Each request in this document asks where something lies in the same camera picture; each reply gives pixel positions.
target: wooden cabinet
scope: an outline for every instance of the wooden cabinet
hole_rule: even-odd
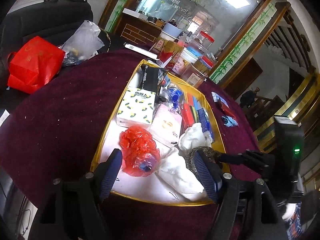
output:
[[[115,33],[130,43],[153,45],[161,31],[150,22],[122,13]]]

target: table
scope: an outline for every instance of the table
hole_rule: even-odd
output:
[[[143,58],[127,49],[99,54],[30,95],[1,126],[0,165],[35,206],[46,200],[53,179],[78,179],[89,171],[108,118]],[[211,81],[199,90],[212,106],[226,152],[258,150],[236,102]],[[227,101],[238,127],[223,125],[212,91]],[[244,166],[230,169],[238,179],[259,177]],[[189,240],[204,238],[217,205],[171,207],[111,195],[101,208],[116,239]]]

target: white cloth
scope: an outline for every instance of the white cloth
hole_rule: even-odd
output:
[[[296,204],[295,203],[288,203],[286,206],[285,213],[282,215],[283,221],[288,221],[296,211]]]
[[[196,176],[187,169],[186,162],[176,147],[171,148],[156,171],[161,179],[173,189],[191,201],[198,201],[206,197],[206,192]]]
[[[201,123],[195,123],[192,127],[186,129],[185,133],[181,135],[178,146],[183,151],[184,156],[193,148],[199,146],[211,146],[209,140],[206,140],[201,128]]]

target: red plastic bag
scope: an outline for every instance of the red plastic bag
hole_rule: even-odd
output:
[[[58,73],[65,52],[39,36],[28,41],[9,63],[8,86],[31,94]]]
[[[217,105],[225,115],[230,116],[232,119],[237,121],[235,115],[231,112],[230,108],[226,106],[226,104],[223,103],[221,99],[218,99]]]
[[[138,125],[133,125],[120,135],[122,147],[122,169],[134,177],[146,177],[156,168],[160,151],[151,133]]]

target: tray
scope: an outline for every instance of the tray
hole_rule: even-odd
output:
[[[156,67],[156,65],[153,65],[150,62],[142,60],[132,73],[128,84],[130,83],[139,67],[143,64],[151,67]],[[209,103],[205,99],[205,96],[199,90],[190,86],[182,79],[175,77],[170,73],[168,75],[172,82],[178,84],[182,90],[191,93],[200,102],[201,106],[203,106],[207,110],[212,131],[214,133],[214,142],[211,144],[211,146],[213,149],[225,153],[216,119],[213,115]],[[119,136],[121,131],[125,131],[127,128],[120,127],[116,124],[116,113],[121,103],[122,97],[127,90],[128,84],[122,92],[122,95],[119,98],[119,101],[117,102],[103,131],[98,148],[91,163],[91,171],[94,171],[99,163],[106,161],[114,148],[121,149],[119,145]],[[169,150],[168,147],[162,145],[161,143],[158,143],[157,141],[156,143],[160,151],[166,152]],[[226,164],[223,166],[223,171],[230,172],[229,167]],[[147,177],[132,177],[120,170],[111,192],[113,194],[117,194],[133,200],[162,205],[199,206],[212,204],[212,201],[210,199],[206,199],[200,202],[191,202],[190,200],[184,198],[182,195],[176,192],[172,187],[162,181],[154,173]]]

